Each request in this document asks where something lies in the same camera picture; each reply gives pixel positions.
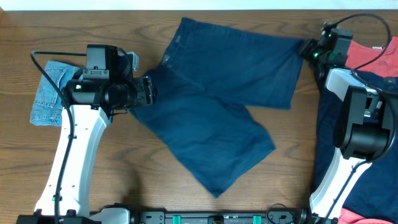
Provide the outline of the dark navy blue shorts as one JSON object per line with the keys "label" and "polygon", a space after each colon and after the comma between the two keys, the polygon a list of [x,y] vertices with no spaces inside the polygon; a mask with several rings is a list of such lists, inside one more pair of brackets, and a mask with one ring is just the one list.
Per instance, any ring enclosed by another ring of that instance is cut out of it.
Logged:
{"label": "dark navy blue shorts", "polygon": [[159,65],[146,73],[155,103],[132,113],[218,197],[275,149],[248,107],[290,109],[300,44],[184,17]]}

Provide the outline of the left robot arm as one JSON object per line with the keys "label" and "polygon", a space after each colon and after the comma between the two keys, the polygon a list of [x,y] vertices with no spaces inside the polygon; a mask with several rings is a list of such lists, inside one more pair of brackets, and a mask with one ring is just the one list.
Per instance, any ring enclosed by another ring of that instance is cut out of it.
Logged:
{"label": "left robot arm", "polygon": [[157,90],[150,77],[126,82],[70,80],[71,105],[62,111],[62,130],[52,170],[31,215],[24,223],[131,223],[129,207],[115,203],[90,213],[90,187],[96,153],[116,110],[154,103]]}

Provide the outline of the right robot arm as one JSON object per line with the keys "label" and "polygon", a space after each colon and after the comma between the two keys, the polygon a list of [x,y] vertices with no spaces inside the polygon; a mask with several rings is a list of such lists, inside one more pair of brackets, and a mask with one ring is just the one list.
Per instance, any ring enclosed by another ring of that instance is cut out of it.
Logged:
{"label": "right robot arm", "polygon": [[320,185],[311,194],[304,223],[337,223],[343,204],[361,175],[392,147],[397,132],[397,95],[359,78],[346,67],[352,32],[324,27],[299,54],[315,69],[321,92],[341,103],[332,132],[333,157]]}

